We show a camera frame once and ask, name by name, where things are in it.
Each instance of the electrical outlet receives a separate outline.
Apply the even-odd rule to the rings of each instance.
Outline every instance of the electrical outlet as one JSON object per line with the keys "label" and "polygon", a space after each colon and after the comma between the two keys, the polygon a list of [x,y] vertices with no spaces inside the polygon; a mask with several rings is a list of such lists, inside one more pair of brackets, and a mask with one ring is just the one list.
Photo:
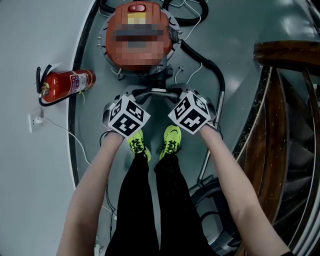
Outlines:
{"label": "electrical outlet", "polygon": [[40,107],[35,108],[28,114],[29,131],[34,133],[42,127],[42,123],[37,123],[36,118],[43,118],[44,112]]}

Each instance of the person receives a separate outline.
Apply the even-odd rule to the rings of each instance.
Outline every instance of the person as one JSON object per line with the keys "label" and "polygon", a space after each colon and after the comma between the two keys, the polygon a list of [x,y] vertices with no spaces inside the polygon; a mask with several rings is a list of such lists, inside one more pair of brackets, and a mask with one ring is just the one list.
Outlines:
{"label": "person", "polygon": [[[210,150],[231,216],[248,254],[292,255],[265,216],[253,186],[220,134],[209,125],[199,132]],[[116,132],[108,133],[80,180],[67,211],[58,256],[94,255],[109,172],[123,139]],[[148,182],[151,153],[141,130],[128,139],[128,143],[134,160],[121,185],[116,229],[105,255],[217,255],[208,245],[179,168],[176,153],[181,143],[180,128],[170,125],[165,130],[160,160],[154,168],[160,205],[160,247]]]}

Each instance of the fire extinguisher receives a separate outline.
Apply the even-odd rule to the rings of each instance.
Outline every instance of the fire extinguisher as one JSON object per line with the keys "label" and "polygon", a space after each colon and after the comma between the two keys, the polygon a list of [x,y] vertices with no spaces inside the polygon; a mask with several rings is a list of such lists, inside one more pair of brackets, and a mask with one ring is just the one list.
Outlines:
{"label": "fire extinguisher", "polygon": [[36,91],[39,94],[39,104],[44,107],[57,104],[73,94],[78,94],[96,82],[96,75],[92,70],[72,70],[63,73],[49,72],[48,65],[40,80],[40,67],[36,69]]}

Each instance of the shoe lace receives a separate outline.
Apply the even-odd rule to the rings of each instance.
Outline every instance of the shoe lace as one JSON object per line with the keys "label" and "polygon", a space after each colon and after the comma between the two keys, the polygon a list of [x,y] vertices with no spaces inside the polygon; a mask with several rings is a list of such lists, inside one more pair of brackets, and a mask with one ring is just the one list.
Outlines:
{"label": "shoe lace", "polygon": [[176,153],[176,145],[177,145],[177,142],[176,141],[174,141],[174,140],[170,140],[169,142],[168,142],[168,147],[167,147],[167,149],[166,149],[166,152],[168,153],[168,154],[174,154],[174,153]]}
{"label": "shoe lace", "polygon": [[143,141],[140,141],[138,138],[134,139],[131,144],[132,144],[132,151],[133,153],[137,154],[138,152],[143,151]]}

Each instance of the pixelated label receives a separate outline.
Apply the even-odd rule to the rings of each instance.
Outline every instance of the pixelated label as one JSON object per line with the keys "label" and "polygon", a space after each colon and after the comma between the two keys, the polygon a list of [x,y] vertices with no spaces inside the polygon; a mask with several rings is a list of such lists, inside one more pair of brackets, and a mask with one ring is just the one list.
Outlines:
{"label": "pixelated label", "polygon": [[87,74],[72,74],[70,75],[71,87],[68,95],[85,90],[89,85]]}
{"label": "pixelated label", "polygon": [[128,13],[128,24],[146,24],[146,13]]}

